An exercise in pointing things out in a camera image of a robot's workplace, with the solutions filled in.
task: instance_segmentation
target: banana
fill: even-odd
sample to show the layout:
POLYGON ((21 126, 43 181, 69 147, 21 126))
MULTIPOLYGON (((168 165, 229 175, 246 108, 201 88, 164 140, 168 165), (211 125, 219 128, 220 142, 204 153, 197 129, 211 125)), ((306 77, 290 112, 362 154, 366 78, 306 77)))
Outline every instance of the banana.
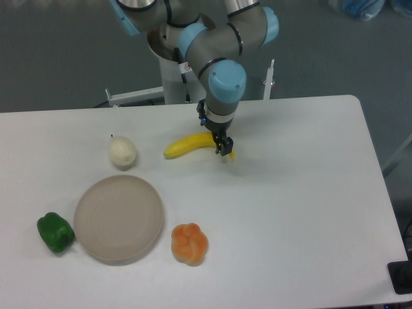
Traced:
MULTIPOLYGON (((216 147, 211 132, 195 133, 175 141, 166 148, 164 156, 166 159, 174 159, 189 151, 204 147, 216 147)), ((234 159, 233 151, 229 155, 234 159)))

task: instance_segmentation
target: plate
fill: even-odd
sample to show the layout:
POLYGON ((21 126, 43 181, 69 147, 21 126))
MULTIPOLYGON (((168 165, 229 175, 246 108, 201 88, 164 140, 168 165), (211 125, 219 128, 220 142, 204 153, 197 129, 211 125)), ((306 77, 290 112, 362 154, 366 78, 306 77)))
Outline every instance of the plate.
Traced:
POLYGON ((145 180, 119 175, 105 178, 84 193, 74 217, 76 238, 106 262, 140 256, 157 238, 163 223, 162 201, 145 180))

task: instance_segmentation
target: gray floor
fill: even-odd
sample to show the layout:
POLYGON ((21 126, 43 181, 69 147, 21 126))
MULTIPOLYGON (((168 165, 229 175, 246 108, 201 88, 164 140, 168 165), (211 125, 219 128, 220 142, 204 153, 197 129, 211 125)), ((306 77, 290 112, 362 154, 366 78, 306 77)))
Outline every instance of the gray floor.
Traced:
MULTIPOLYGON (((239 60, 248 73, 244 99, 261 98, 272 58, 272 98, 355 95, 383 164, 412 133, 412 19, 389 6, 362 23, 326 0, 261 4, 275 10, 281 31, 239 60)), ((201 8, 217 25, 226 22, 222 1, 203 0, 201 8)), ((90 108, 105 101, 105 88, 117 94, 160 84, 145 37, 128 37, 108 1, 0 1, 0 112, 90 108)), ((412 158, 387 186, 403 229, 412 218, 412 158)))

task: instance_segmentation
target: white table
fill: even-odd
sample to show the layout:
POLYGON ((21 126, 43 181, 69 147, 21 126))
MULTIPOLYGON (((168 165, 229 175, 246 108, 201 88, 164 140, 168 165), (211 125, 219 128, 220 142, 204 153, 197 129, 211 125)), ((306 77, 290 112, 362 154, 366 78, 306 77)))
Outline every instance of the white table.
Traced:
POLYGON ((237 158, 165 147, 202 131, 195 105, 0 115, 0 308, 325 308, 409 301, 387 263, 406 260, 361 105, 355 97, 242 102, 229 135, 237 158), (110 134, 138 148, 128 172, 110 134), (165 221, 150 254, 104 265, 79 243, 62 257, 36 221, 73 223, 79 198, 115 174, 158 190, 165 221), (172 229, 209 238, 198 267, 174 260, 172 229))

